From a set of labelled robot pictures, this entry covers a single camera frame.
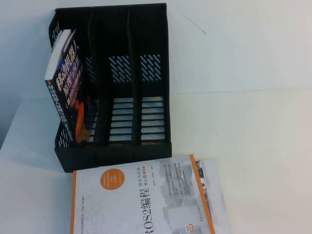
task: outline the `slotted vent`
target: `slotted vent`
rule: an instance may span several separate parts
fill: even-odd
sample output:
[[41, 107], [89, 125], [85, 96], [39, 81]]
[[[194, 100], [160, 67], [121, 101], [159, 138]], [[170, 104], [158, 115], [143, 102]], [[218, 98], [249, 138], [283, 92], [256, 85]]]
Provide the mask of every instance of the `slotted vent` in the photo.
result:
[[114, 83], [131, 82], [131, 69], [129, 56], [112, 56], [109, 57]]
[[109, 141], [131, 141], [133, 120], [133, 98], [115, 98]]
[[52, 39], [53, 39], [53, 44], [55, 43], [55, 41], [57, 40], [58, 38], [58, 35], [59, 35], [59, 32], [60, 32], [60, 28], [59, 28], [59, 22], [57, 21], [57, 24], [55, 26], [55, 28], [53, 29], [52, 31]]
[[161, 80], [160, 55], [143, 55], [140, 59], [142, 81]]
[[85, 62], [85, 64], [86, 64], [85, 68], [88, 71], [88, 76], [90, 78], [90, 81], [91, 81], [91, 83], [95, 84], [96, 83], [96, 77], [95, 77], [95, 73], [94, 73], [94, 70], [93, 70], [92, 58], [91, 57], [89, 57], [89, 58], [86, 57], [85, 61], [86, 61]]
[[88, 139], [88, 143], [89, 144], [92, 144], [94, 142], [94, 133], [95, 133], [95, 130], [96, 130], [96, 125], [97, 125], [97, 119], [98, 119], [98, 112], [96, 113], [96, 117], [86, 117], [86, 122], [89, 122], [91, 123], [92, 125], [92, 128], [91, 128], [91, 133], [90, 133], [90, 136], [89, 136], [89, 139]]
[[62, 131], [60, 133], [59, 139], [58, 139], [58, 146], [60, 148], [67, 148], [69, 146], [69, 137], [67, 136], [65, 128], [62, 128]]
[[142, 98], [141, 140], [164, 140], [163, 97]]

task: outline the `white backdrop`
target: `white backdrop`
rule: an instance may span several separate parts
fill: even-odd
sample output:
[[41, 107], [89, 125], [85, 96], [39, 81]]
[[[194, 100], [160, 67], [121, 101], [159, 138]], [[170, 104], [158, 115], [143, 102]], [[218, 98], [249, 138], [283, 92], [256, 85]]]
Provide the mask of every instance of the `white backdrop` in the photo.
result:
[[[0, 145], [21, 99], [48, 98], [57, 7], [160, 0], [2, 0]], [[171, 93], [312, 87], [312, 1], [168, 0]]]

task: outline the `organizer compartment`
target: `organizer compartment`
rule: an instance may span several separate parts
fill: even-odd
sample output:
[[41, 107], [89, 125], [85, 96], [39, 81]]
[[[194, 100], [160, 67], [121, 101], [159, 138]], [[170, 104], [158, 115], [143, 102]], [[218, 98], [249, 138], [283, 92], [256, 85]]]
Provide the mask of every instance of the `organizer compartment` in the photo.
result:
[[60, 124], [55, 151], [64, 171], [171, 157], [166, 4], [57, 9], [51, 46], [67, 28], [77, 30], [98, 112], [79, 147]]

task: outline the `book cover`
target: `book cover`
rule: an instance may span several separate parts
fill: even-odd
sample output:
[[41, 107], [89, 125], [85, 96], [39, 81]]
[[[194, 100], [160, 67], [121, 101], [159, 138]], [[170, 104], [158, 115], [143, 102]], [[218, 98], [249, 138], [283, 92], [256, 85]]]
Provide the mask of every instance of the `book cover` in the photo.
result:
[[198, 164], [186, 156], [75, 171], [71, 234], [214, 234]]
[[80, 143], [88, 137], [89, 132], [84, 127], [86, 106], [81, 85], [84, 67], [76, 35], [74, 31], [63, 46], [64, 52], [61, 54], [56, 71], [53, 77], [46, 78], [45, 82], [70, 141]]

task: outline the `white desk surface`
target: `white desk surface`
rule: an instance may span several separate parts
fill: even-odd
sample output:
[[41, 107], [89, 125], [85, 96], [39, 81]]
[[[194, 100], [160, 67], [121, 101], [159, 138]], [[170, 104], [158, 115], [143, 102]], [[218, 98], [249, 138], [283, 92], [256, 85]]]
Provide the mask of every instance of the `white desk surface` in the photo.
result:
[[[312, 90], [171, 96], [173, 155], [215, 158], [233, 234], [311, 234]], [[23, 101], [0, 151], [0, 234], [69, 234], [52, 100]]]

